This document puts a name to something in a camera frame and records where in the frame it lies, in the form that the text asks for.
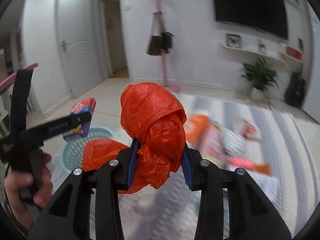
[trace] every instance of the black handbag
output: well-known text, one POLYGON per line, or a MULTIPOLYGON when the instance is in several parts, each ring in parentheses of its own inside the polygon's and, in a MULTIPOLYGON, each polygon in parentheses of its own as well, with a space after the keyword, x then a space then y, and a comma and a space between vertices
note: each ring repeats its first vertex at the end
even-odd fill
POLYGON ((147 49, 147 54, 151 56, 159 56, 160 49, 162 47, 162 37, 159 35, 155 35, 156 23, 156 14, 154 14, 152 18, 150 41, 147 49))
POLYGON ((172 47, 173 47, 172 37, 174 37, 174 35, 172 33, 169 33, 166 31, 164 18, 162 17, 162 15, 160 15, 160 17, 161 17, 160 20, 161 20, 162 27, 163 27, 163 32, 161 33, 162 49, 167 54, 167 53, 169 53, 169 49, 172 49, 172 47))

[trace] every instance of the white door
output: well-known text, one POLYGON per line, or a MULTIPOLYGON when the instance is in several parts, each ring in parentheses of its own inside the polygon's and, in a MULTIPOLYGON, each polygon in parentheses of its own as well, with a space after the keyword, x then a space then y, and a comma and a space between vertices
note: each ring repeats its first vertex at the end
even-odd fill
POLYGON ((320 123, 320 22, 316 13, 309 5, 313 25, 313 67, 312 76, 306 99, 302 109, 320 123))
POLYGON ((78 98, 102 82, 93 39, 92 0, 59 0, 57 24, 69 86, 78 98))

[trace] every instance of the metal screw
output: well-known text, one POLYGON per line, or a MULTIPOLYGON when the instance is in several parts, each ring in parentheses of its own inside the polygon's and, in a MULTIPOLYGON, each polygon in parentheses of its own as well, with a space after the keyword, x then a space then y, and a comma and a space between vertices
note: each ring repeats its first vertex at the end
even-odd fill
POLYGON ((76 168, 73 170, 73 174, 76 176, 80 175, 81 173, 82 173, 82 170, 80 168, 76 168))
POLYGON ((239 169, 237 169, 237 173, 238 173, 239 175, 244 175, 244 174, 245 174, 245 169, 239 168, 239 169))
POLYGON ((209 165, 210 165, 210 162, 209 162, 208 160, 202 160, 202 161, 200 161, 200 164, 201 164, 202 166, 209 166, 209 165))
POLYGON ((110 166, 117 166, 118 164, 119 164, 119 161, 116 159, 109 161, 110 166))

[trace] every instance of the white tile floor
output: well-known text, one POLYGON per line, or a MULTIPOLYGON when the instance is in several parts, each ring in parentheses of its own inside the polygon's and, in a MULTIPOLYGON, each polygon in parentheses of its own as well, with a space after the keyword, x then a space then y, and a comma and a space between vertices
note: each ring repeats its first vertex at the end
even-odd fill
MULTIPOLYGON (((132 82, 130 82, 130 79, 126 78, 108 79, 94 89, 85 93, 81 97, 70 100, 68 103, 61 106, 57 111, 52 113, 46 119, 44 119, 40 114, 34 111, 32 114, 27 116, 27 125, 28 127, 30 127, 34 126, 37 123, 47 122, 49 120, 68 115, 73 104, 87 97, 93 97, 97 101, 97 105, 95 108, 95 113, 92 117, 92 125, 106 126, 113 131, 117 131, 121 128, 120 95, 123 90, 131 83, 132 82)), ((190 86, 180 86, 180 88, 181 93, 185 94, 216 97, 223 100, 234 101, 237 103, 254 105, 249 96, 240 95, 233 91, 190 86)), ((314 123, 313 120, 301 110, 288 106, 280 100, 272 99, 270 100, 270 105, 273 111, 289 112, 295 117, 302 133, 306 137, 306 141, 308 142, 313 152, 314 159, 320 172, 320 155, 317 154, 320 150, 320 142, 316 139, 317 137, 319 138, 320 135, 320 126, 314 123)), ((268 108, 268 104, 258 104, 258 106, 268 108)), ((62 136, 57 136, 55 138, 47 140, 44 143, 44 151, 50 153, 53 157, 55 157, 56 154, 59 154, 61 152, 61 148, 63 145, 64 140, 62 139, 62 136)))

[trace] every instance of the floating shelf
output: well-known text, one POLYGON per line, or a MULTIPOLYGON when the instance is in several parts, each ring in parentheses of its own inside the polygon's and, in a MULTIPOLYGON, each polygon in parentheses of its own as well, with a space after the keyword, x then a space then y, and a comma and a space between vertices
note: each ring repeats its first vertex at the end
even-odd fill
POLYGON ((234 47, 229 47, 227 46, 226 44, 224 43, 220 43, 221 46, 225 47, 226 49, 230 49, 230 50, 237 50, 237 51, 242 51, 242 52, 247 52, 247 53, 252 53, 252 54, 256 54, 256 55, 259 55, 260 57, 263 57, 263 58, 270 58, 276 62, 278 62, 279 66, 283 67, 283 68, 287 68, 287 63, 281 59, 281 58, 278 58, 278 57, 274 57, 274 56, 270 56, 268 54, 262 54, 258 51, 254 51, 254 50, 249 50, 249 49, 240 49, 240 48, 234 48, 234 47))
POLYGON ((292 60, 295 60, 299 63, 301 63, 303 60, 303 52, 300 49, 297 49, 291 45, 281 43, 279 52, 282 55, 284 55, 292 60))
POLYGON ((292 5, 293 7, 299 9, 300 5, 298 5, 295 1, 293 0, 284 0, 286 3, 292 5))

